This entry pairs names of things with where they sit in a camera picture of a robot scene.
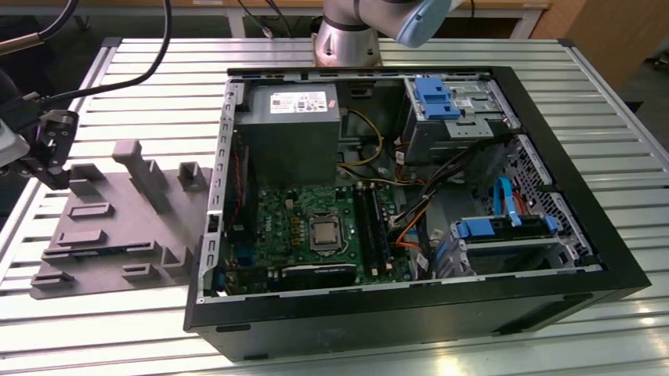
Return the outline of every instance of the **green circuit board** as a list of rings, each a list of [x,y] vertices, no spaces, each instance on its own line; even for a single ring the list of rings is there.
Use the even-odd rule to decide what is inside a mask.
[[[393,189],[377,190],[385,216],[397,214]],[[339,218],[342,248],[325,257],[311,250],[310,218],[318,215]],[[355,219],[354,188],[306,187],[294,190],[263,190],[258,198],[258,239],[252,250],[254,266],[268,267],[319,262],[355,264],[357,284],[378,284],[409,280],[406,257],[393,259],[393,271],[377,276],[365,272],[359,229]],[[246,293],[266,292],[262,284],[246,284]]]

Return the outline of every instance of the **power supply label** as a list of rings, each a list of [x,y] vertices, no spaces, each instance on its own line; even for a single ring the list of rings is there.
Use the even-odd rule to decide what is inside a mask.
[[[270,100],[271,114],[327,112],[325,92],[275,92]]]

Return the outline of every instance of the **cpu socket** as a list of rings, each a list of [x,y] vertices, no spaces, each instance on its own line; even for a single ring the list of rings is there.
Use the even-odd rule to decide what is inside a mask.
[[[323,257],[341,252],[342,231],[335,213],[317,213],[310,217],[310,249]]]

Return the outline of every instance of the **barcode sticker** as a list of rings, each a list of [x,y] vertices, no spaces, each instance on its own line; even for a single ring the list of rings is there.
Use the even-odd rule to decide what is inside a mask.
[[[395,152],[395,159],[397,159],[397,164],[403,166],[405,165],[405,153],[402,151]]]
[[[275,92],[270,98],[271,114],[327,112],[325,92]]]
[[[455,98],[455,107],[473,107],[471,101],[466,98]]]
[[[417,256],[417,263],[421,266],[421,268],[427,271],[427,267],[430,266],[430,262],[427,261],[426,256],[422,255],[422,253],[418,254]]]

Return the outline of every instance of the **blue cable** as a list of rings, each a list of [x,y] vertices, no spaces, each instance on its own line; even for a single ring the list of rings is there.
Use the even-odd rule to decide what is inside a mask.
[[[496,215],[502,215],[502,198],[500,197],[500,190],[504,193],[504,206],[506,207],[508,216],[512,219],[512,226],[521,226],[521,217],[516,210],[516,202],[513,201],[513,188],[512,180],[506,176],[500,176],[494,182],[493,189],[493,209]]]

